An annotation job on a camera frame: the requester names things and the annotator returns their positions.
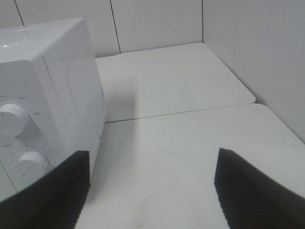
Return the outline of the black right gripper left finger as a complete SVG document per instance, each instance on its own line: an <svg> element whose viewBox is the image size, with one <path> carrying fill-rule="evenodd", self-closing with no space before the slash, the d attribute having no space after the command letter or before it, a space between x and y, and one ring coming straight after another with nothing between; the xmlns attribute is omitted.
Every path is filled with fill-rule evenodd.
<svg viewBox="0 0 305 229"><path fill-rule="evenodd" d="M90 155L76 151L0 203L2 229L73 229L90 188Z"/></svg>

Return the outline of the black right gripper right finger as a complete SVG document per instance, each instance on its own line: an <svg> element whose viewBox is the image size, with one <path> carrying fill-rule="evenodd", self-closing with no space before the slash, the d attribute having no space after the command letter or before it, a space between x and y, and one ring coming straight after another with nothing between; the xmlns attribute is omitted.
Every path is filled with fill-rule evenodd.
<svg viewBox="0 0 305 229"><path fill-rule="evenodd" d="M214 186L231 229L305 227L305 199L232 150L219 149Z"/></svg>

